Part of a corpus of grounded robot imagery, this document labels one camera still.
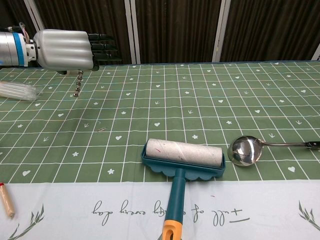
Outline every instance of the wooden stick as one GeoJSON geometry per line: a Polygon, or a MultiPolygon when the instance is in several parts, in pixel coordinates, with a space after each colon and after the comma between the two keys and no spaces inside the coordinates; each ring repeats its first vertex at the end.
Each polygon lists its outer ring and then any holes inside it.
{"type": "Polygon", "coordinates": [[[14,204],[12,203],[12,200],[10,198],[10,195],[6,189],[6,186],[3,182],[0,182],[0,196],[2,198],[2,202],[6,211],[6,214],[13,218],[15,215],[15,208],[14,204]]]}

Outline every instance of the teal handle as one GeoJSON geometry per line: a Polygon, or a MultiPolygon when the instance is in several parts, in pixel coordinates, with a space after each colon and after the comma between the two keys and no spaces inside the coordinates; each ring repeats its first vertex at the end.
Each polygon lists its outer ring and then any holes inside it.
{"type": "Polygon", "coordinates": [[[165,220],[175,220],[182,224],[184,219],[184,203],[186,188],[186,171],[182,168],[175,170],[165,220]]]}

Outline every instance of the spoon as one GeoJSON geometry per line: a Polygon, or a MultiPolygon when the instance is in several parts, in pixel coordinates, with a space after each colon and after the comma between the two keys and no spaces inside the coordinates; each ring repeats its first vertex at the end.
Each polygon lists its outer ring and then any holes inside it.
{"type": "Polygon", "coordinates": [[[302,143],[269,143],[254,136],[241,136],[230,144],[228,148],[228,157],[235,165],[250,166],[259,160],[264,146],[320,149],[320,141],[308,141],[302,143]]]}

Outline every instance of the green tablecloth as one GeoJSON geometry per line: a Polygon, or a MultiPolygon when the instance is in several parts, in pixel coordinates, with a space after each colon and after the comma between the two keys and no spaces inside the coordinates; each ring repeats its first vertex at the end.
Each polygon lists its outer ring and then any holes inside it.
{"type": "Polygon", "coordinates": [[[217,180],[320,179],[318,150],[265,147],[248,168],[227,157],[241,135],[319,141],[318,61],[105,66],[84,73],[79,98],[75,78],[53,71],[0,79],[43,89],[35,102],[0,98],[0,182],[168,181],[141,163],[149,138],[221,147],[217,180]]]}

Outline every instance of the adhesive paper roll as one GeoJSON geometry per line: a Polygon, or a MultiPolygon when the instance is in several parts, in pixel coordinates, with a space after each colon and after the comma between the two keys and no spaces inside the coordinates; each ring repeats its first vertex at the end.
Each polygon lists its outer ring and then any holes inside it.
{"type": "Polygon", "coordinates": [[[220,147],[150,138],[146,144],[148,158],[220,167],[223,153],[220,147]]]}

